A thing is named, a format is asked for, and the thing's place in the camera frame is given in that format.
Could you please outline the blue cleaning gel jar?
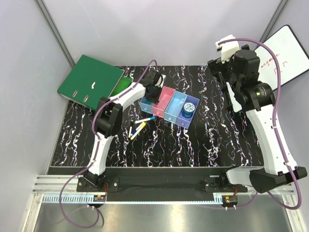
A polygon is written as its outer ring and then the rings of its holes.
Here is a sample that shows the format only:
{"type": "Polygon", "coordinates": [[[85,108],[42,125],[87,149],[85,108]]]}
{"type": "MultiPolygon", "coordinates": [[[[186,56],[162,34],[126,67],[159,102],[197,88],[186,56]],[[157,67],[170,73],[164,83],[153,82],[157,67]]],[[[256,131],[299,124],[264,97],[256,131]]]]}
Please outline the blue cleaning gel jar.
{"type": "Polygon", "coordinates": [[[183,105],[182,116],[184,118],[191,118],[195,111],[196,107],[192,102],[186,102],[183,105]]]}

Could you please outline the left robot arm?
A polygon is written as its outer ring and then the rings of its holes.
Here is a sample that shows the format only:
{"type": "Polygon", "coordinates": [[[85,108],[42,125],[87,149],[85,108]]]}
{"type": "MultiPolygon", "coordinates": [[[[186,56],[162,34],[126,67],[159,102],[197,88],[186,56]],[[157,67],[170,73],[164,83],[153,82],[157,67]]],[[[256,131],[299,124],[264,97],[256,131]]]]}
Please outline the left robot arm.
{"type": "Polygon", "coordinates": [[[119,94],[99,100],[93,119],[94,147],[90,162],[83,172],[84,186],[89,186],[93,191],[100,191],[104,187],[106,159],[111,142],[121,129],[123,111],[141,98],[157,103],[165,79],[166,76],[159,71],[149,70],[119,94]]]}

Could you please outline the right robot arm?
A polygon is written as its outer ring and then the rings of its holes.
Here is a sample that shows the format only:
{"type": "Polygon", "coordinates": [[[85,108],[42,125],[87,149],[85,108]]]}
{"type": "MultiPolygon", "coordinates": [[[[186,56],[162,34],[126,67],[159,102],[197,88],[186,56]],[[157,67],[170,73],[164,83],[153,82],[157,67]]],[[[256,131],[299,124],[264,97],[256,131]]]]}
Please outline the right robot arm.
{"type": "Polygon", "coordinates": [[[265,193],[277,187],[307,177],[305,167],[297,165],[284,138],[278,143],[276,132],[282,135],[279,123],[273,125],[275,95],[271,86],[259,81],[260,58],[248,45],[239,47],[237,42],[217,45],[220,58],[210,60],[211,74],[223,83],[223,89],[231,100],[230,108],[242,110],[253,126],[258,139],[263,167],[238,167],[228,170],[219,179],[223,191],[231,191],[236,185],[252,186],[265,193]]]}

